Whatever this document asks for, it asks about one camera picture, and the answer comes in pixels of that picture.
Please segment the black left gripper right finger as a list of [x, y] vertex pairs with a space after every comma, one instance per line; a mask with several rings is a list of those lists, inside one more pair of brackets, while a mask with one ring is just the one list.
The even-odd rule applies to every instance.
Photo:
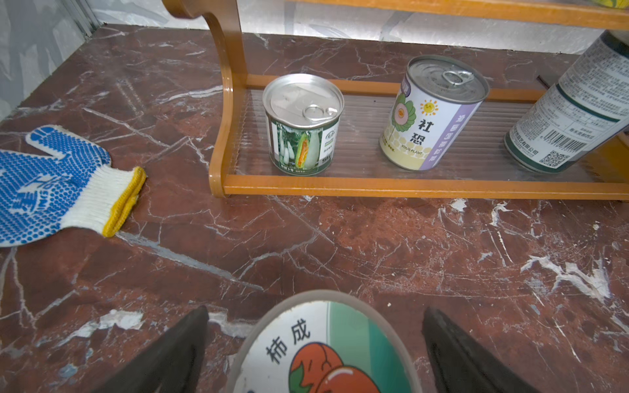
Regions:
[[439, 309], [426, 309], [422, 333], [439, 392], [537, 391]]

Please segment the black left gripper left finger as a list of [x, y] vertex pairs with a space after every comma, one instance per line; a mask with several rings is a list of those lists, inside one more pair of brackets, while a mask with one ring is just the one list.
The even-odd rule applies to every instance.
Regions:
[[195, 392], [203, 367], [208, 310], [199, 306], [95, 392]]

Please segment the tomato label seed jar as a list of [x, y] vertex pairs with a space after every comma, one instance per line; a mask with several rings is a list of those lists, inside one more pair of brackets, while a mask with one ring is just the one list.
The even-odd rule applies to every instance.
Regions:
[[227, 392], [420, 392], [400, 337], [374, 308], [340, 291], [282, 301], [249, 334]]

